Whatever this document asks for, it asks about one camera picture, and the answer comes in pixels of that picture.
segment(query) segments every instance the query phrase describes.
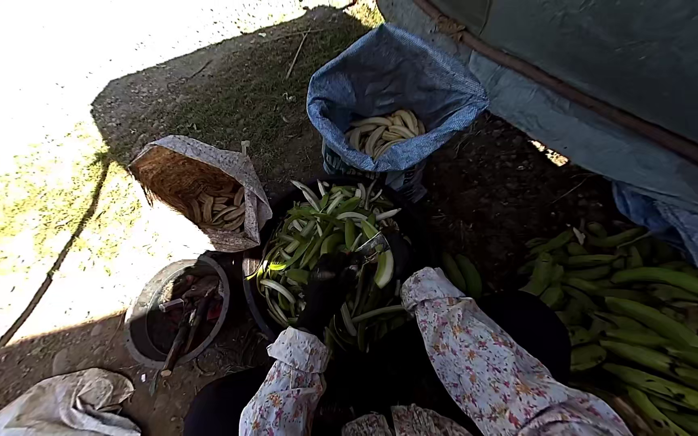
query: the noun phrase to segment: sunlit ground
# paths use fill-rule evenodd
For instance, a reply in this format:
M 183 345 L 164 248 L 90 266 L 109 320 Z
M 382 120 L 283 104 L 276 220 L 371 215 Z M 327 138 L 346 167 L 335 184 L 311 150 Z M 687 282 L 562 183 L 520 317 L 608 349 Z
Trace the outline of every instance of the sunlit ground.
M 0 336 L 92 202 L 106 145 L 90 104 L 113 79 L 334 2 L 0 0 Z M 109 164 L 99 203 L 13 341 L 125 310 L 154 273 L 195 255 Z

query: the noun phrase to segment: plantain bunch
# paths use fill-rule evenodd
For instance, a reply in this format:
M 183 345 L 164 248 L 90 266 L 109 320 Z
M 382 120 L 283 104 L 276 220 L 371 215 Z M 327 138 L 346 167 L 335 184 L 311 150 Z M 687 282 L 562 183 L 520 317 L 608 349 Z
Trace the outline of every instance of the plantain bunch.
M 567 326 L 578 387 L 635 434 L 698 434 L 698 268 L 641 227 L 582 224 L 527 246 L 522 290 Z

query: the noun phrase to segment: floral shirt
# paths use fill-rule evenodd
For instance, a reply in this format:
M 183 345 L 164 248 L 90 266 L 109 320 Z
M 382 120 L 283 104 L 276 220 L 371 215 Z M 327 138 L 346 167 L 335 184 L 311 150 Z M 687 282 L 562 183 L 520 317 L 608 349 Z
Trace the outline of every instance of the floral shirt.
M 631 434 L 604 401 L 551 378 L 441 269 L 425 268 L 406 280 L 402 302 L 416 315 L 438 378 L 483 434 Z M 327 365 L 326 347 L 314 335 L 289 328 L 268 354 L 277 362 L 241 413 L 239 434 L 309 434 L 324 391 L 320 374 Z M 392 412 L 398 435 L 469 434 L 416 405 L 395 406 Z M 347 423 L 342 433 L 392 434 L 377 414 Z

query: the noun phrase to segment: blue sack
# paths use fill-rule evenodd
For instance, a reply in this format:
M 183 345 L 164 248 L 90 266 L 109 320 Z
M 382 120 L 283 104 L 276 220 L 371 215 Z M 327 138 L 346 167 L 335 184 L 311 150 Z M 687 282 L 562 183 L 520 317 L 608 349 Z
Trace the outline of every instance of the blue sack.
M 333 151 L 366 172 L 400 172 L 468 127 L 488 104 L 483 86 L 460 61 L 382 24 L 314 73 L 306 112 L 324 139 L 324 155 Z M 397 109 L 413 111 L 427 133 L 395 144 L 377 161 L 349 145 L 344 132 L 352 120 Z

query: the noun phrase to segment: pebble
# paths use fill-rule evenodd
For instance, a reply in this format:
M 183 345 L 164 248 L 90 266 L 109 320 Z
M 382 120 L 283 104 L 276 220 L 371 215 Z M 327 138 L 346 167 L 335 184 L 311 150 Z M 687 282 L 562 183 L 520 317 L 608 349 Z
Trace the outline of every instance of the pebble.
M 62 348 L 53 355 L 53 375 L 66 374 L 69 372 L 69 350 Z

